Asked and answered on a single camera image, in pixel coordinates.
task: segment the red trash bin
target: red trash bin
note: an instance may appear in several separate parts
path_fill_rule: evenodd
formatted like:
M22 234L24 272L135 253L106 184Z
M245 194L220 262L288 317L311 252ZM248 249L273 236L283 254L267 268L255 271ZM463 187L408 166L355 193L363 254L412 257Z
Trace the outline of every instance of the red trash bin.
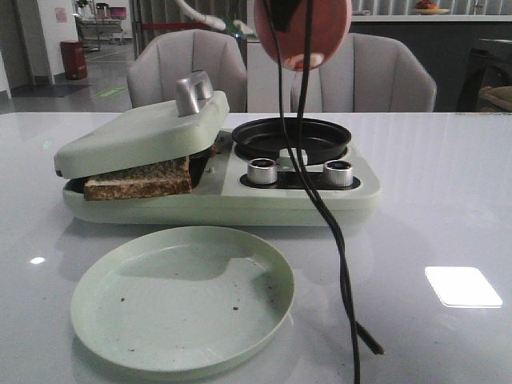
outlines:
M79 80L87 77L86 56L83 52L83 42L65 40L61 42L62 62L66 78Z

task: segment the sandwich maker lid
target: sandwich maker lid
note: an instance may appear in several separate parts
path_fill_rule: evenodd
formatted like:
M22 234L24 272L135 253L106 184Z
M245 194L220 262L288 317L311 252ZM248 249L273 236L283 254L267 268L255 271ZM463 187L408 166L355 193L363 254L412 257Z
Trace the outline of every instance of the sandwich maker lid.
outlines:
M128 110L64 145L54 156L64 178L84 178L195 154L212 146L229 112L215 91L196 114L179 117L175 100Z

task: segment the bread slice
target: bread slice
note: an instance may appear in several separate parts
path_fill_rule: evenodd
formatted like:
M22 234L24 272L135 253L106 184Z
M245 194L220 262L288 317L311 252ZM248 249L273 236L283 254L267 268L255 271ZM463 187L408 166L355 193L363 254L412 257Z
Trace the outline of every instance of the bread slice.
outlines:
M185 156L90 176L84 186L84 198L120 200L189 194L192 192L189 163L189 157Z

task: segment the sandwich maker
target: sandwich maker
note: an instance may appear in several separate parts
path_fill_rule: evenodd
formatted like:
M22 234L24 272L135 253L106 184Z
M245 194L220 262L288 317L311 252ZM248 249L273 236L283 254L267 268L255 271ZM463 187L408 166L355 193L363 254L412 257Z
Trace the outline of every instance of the sandwich maker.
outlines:
M323 226L300 187L278 118L249 122L232 132L222 125L226 96L205 72L176 85L176 100L128 110L64 145L54 156L62 194L77 218L122 224ZM296 119L286 118L292 143ZM305 119L303 157L322 199L341 224L362 222L377 207L380 183L344 127ZM190 173L189 194L86 201L86 178L196 154L213 146Z

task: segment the green plate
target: green plate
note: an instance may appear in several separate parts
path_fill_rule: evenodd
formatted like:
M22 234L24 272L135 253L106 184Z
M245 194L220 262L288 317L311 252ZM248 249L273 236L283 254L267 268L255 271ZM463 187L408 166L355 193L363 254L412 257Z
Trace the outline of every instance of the green plate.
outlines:
M77 336L120 366L174 379L236 366L271 340L294 278L262 239L216 226L148 234L112 250L71 303Z

